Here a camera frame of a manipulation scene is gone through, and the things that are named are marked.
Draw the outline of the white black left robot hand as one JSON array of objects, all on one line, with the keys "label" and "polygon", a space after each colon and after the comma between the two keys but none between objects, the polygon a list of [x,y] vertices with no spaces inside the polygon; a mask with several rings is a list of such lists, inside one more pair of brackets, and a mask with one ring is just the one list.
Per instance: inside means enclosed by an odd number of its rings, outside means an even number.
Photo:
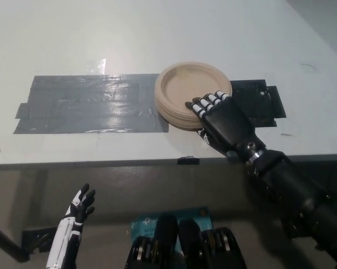
[{"label": "white black left robot hand", "polygon": [[95,210],[94,201],[95,190],[86,183],[76,193],[59,222],[46,268],[76,268],[84,222]]}]

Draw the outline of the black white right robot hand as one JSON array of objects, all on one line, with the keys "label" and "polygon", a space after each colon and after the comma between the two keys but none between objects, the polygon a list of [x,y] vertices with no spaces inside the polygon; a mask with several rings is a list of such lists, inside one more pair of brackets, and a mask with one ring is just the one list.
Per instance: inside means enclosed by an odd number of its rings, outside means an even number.
[{"label": "black white right robot hand", "polygon": [[197,134],[221,154],[234,151],[244,163],[253,163],[266,151],[249,118],[228,94],[209,93],[185,102],[185,106],[202,125]]}]

